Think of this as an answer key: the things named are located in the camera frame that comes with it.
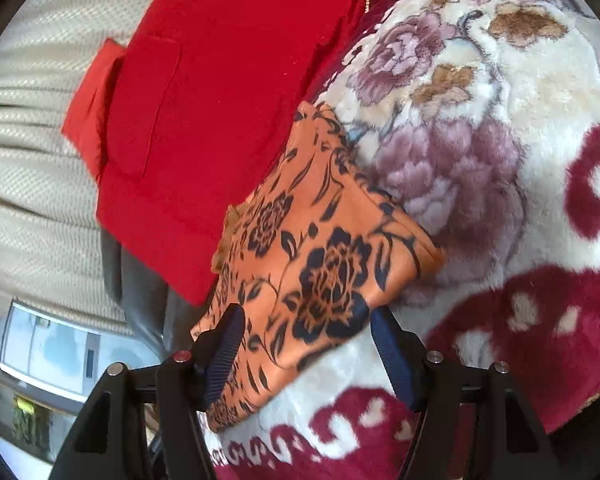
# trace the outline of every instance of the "fleece blanket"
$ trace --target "fleece blanket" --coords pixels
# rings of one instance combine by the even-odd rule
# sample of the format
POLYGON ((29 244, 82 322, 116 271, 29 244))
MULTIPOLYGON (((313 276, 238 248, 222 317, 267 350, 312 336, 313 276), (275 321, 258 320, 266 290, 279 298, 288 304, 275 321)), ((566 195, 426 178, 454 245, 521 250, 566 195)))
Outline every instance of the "fleece blanket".
MULTIPOLYGON (((401 325, 464 364, 508 361, 547 431, 577 414, 600 393, 600 22, 584 1, 396 0, 318 100, 447 250, 393 305, 401 325)), ((221 479, 391 479, 413 428, 367 329, 206 442, 221 479)))

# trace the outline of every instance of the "red pocket flap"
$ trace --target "red pocket flap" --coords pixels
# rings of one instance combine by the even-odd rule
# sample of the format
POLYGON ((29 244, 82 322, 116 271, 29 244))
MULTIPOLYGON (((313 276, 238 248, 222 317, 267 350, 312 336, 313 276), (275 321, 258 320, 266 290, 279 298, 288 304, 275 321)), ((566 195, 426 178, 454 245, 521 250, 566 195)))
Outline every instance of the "red pocket flap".
POLYGON ((109 161, 129 176, 142 176, 160 104, 180 60, 180 44, 136 35, 129 44, 107 124, 109 161))

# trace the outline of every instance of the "beige textured cover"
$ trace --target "beige textured cover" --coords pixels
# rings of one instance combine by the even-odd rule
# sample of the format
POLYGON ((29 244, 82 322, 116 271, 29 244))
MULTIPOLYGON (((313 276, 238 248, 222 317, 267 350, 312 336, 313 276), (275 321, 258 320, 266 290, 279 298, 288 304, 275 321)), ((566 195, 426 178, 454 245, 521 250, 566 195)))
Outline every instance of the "beige textured cover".
POLYGON ((151 0, 27 0, 0 37, 0 296, 128 333, 104 291, 96 187, 60 134, 105 38, 127 44, 151 0))

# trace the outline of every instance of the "orange floral fabric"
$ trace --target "orange floral fabric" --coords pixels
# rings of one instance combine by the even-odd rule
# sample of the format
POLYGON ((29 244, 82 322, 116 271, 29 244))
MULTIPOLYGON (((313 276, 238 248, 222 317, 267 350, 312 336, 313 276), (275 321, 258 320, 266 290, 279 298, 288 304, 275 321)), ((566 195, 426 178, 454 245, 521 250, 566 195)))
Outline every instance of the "orange floral fabric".
POLYGON ((434 272, 443 251, 352 161, 333 111, 302 103, 277 168, 234 228, 209 311, 193 338, 239 303, 246 329, 217 431, 256 412, 322 352, 362 330, 370 312, 434 272))

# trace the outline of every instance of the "silver bolt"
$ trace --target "silver bolt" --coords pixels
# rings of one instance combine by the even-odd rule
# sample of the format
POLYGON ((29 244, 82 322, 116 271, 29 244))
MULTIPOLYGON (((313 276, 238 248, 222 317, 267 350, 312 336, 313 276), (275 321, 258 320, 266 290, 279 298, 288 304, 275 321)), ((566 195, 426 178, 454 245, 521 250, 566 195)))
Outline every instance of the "silver bolt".
POLYGON ((122 363, 113 363, 112 365, 109 365, 109 368, 107 368, 107 374, 115 377, 116 375, 120 375, 124 369, 125 365, 122 363))
POLYGON ((511 368, 509 367, 509 363, 506 361, 496 361, 493 364, 494 370, 499 374, 508 374, 511 368))
POLYGON ((173 360, 177 363, 186 363, 189 359, 191 359, 189 350, 179 350, 173 355, 173 360))
POLYGON ((427 361, 429 361, 430 363, 437 365, 444 360, 445 360, 445 357, 442 355, 442 352, 438 352, 437 350, 432 350, 431 352, 427 352, 427 361))

